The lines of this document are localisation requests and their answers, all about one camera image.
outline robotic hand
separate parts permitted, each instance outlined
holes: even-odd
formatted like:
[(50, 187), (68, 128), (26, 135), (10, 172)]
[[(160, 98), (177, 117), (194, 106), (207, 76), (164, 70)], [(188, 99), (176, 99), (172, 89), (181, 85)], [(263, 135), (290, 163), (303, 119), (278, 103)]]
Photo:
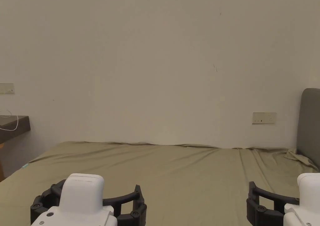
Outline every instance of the robotic hand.
[[(320, 222), (320, 174), (297, 178), (300, 199), (273, 194), (249, 183), (247, 219), (253, 226), (316, 226)], [(259, 196), (274, 202), (274, 210), (259, 205)]]
[[(139, 185), (131, 194), (103, 199), (104, 179), (94, 174), (71, 174), (35, 198), (32, 226), (145, 226), (147, 205)], [(130, 214), (121, 205), (133, 201)]]

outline wall socket panel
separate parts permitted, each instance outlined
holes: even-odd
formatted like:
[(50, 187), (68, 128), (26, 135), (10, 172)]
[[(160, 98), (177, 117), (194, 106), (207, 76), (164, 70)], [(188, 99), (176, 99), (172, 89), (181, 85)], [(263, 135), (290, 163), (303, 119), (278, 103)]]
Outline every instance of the wall socket panel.
[(277, 121), (277, 113), (253, 113), (252, 124), (275, 124)]
[(14, 94), (13, 83), (0, 83), (0, 94)]

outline charging cable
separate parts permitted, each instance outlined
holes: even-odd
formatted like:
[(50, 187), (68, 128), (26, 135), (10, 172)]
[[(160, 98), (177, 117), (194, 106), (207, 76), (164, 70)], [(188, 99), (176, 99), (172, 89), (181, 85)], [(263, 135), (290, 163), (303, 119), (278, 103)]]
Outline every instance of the charging cable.
[[(8, 116), (5, 116), (5, 115), (0, 115), (1, 118), (10, 118), (12, 117), (12, 113), (10, 110), (0, 110), (0, 112), (4, 112), (4, 111), (8, 111), (10, 113), (10, 115)], [(17, 128), (18, 128), (18, 124), (19, 124), (19, 117), (17, 116), (17, 125), (16, 125), (16, 128), (14, 130), (7, 130), (7, 129), (2, 129), (0, 128), (0, 130), (5, 130), (5, 131), (15, 131)]]

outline gray headboard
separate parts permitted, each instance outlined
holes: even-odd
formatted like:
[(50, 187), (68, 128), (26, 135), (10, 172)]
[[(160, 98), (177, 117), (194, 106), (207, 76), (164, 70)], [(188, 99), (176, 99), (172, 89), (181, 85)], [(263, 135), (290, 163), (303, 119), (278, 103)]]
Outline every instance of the gray headboard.
[(297, 153), (320, 168), (320, 89), (305, 89), (300, 106)]

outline cloth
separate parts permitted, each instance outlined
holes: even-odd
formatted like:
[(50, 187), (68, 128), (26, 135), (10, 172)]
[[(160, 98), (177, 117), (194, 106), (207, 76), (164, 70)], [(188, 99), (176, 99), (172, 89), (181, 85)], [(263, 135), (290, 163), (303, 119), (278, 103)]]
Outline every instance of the cloth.
[[(147, 225), (245, 225), (249, 181), (299, 197), (297, 177), (317, 172), (288, 149), (65, 142), (0, 183), (2, 225), (30, 225), (34, 198), (71, 173), (104, 177), (104, 198), (142, 189)], [(272, 208), (271, 201), (261, 204)], [(122, 207), (128, 213), (131, 204)]]

